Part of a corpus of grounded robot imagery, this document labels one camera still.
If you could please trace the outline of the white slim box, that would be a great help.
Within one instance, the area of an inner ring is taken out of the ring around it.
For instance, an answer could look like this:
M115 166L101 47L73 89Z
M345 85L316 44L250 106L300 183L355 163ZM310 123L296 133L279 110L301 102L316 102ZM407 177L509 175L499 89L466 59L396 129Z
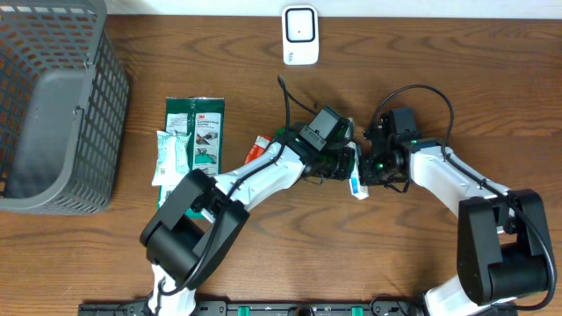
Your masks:
M361 184L360 182L360 147L353 141L349 142L346 147L351 148L353 150L353 162L351 171L349 174L349 187L350 192L353 197L358 200L363 200L369 197L368 188Z

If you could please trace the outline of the green lid jar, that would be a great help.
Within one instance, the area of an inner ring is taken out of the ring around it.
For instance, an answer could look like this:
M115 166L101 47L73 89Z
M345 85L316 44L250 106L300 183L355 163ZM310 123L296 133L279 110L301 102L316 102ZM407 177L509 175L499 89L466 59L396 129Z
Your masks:
M288 129L282 127L282 128L277 129L276 135L275 135L275 141L279 141L279 142L288 141L293 136L294 136L294 131L291 127L289 127Z

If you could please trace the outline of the red stick sachet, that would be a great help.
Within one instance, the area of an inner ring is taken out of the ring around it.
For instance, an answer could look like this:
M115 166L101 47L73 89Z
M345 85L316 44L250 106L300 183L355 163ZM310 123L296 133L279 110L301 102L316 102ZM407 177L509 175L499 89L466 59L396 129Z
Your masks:
M271 143L272 138L268 135L258 135L254 145L246 155L244 163L247 164L260 157Z

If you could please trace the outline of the green white gloves package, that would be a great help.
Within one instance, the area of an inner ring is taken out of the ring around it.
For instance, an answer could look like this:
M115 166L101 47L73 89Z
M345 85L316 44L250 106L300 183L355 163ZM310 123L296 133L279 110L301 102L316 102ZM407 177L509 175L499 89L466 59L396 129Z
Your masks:
M208 176L221 172L222 137L225 100L213 97L166 99L166 133L190 134L187 145L189 167L199 169ZM160 188L158 205L163 206L175 186Z

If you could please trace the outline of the mint wet wipes pack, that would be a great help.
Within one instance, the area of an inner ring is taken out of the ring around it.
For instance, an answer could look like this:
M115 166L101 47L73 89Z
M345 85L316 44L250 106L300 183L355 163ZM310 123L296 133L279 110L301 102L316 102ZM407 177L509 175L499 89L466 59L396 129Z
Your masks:
M153 186L175 186L191 171L187 145L191 135L157 131L157 160Z

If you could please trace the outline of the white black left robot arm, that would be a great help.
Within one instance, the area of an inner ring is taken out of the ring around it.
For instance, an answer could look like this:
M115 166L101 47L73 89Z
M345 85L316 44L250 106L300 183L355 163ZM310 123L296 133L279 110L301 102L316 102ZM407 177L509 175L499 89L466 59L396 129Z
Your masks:
M301 178L349 178L355 160L351 119L324 107L308 125L289 127L238 169L190 171L140 235L155 273L152 315L190 315L195 292L219 267L250 211Z

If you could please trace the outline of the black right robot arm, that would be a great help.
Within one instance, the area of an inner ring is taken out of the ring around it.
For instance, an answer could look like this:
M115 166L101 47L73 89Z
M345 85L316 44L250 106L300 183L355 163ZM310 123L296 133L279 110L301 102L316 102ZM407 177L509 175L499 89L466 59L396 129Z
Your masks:
M410 108L377 112L364 136L361 183L404 193L415 183L457 218L457 274L423 294L413 314L514 315L518 298L553 297L557 272L541 197L511 190L462 162L443 141L424 138Z

